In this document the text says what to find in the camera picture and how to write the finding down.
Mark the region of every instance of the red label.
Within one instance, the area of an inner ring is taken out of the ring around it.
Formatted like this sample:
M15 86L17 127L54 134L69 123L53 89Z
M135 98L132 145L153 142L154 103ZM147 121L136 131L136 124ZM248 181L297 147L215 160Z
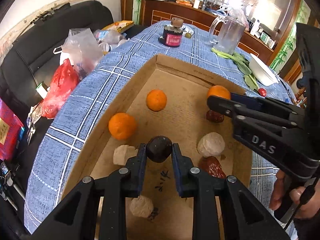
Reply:
M165 41L165 44L168 46L179 46L181 43L182 35L173 35L173 34L167 34L167 40Z

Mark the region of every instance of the cardboard box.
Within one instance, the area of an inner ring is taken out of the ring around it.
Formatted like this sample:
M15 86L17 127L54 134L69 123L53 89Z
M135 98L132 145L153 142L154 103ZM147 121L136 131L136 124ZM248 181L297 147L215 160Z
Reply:
M231 119L223 123L212 123L205 119L208 107L206 95L212 85L223 85L230 92L244 94L238 85L195 65L156 55L127 82L105 111L89 138L68 177L65 196L83 177L94 179L108 176L120 168L112 162L114 150L123 144L138 146L147 143L156 135L164 135L179 143L183 155L192 159L197 166L201 155L197 152L200 138L209 132L221 134L226 147L219 161L226 175L235 175L249 186L252 151L232 138ZM152 89L161 89L167 95L166 108L153 112L146 106L146 96ZM118 141L108 131L110 118L119 112L132 115L137 123L136 133L126 141ZM160 173L165 178L159 190ZM163 163L147 161L142 195L152 199L159 214L153 219L134 217L126 201L127 234L131 239L172 239L192 238L193 202L181 199L175 187L171 158ZM221 214L217 201L218 215Z

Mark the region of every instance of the jar lid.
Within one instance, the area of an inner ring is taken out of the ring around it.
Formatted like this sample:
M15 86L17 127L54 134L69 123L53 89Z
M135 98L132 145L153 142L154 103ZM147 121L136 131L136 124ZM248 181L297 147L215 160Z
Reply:
M183 20L177 17L173 17L171 19L171 25L176 27L176 28L181 28L183 25Z

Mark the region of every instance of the white ball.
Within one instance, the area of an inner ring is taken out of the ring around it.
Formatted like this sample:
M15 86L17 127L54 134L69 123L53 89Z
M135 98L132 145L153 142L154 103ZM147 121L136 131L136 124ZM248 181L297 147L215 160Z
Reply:
M152 200L148 197L140 195L134 198L130 203L130 211L136 217L147 218L153 211Z
M197 150L203 157L219 156L225 146L223 137L216 132L212 132L200 139Z
M124 166L127 160L137 155L138 149L129 145L121 145L113 153L113 164Z

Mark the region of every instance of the white bottle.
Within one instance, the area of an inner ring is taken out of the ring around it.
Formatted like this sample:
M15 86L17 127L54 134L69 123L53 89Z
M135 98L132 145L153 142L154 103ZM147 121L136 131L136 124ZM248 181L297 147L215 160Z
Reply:
M259 21L259 20L256 20L256 21L254 22L253 26L252 26L252 29L251 29L251 31L250 31L250 34L254 36L255 33L258 31L259 26L260 26L260 21Z

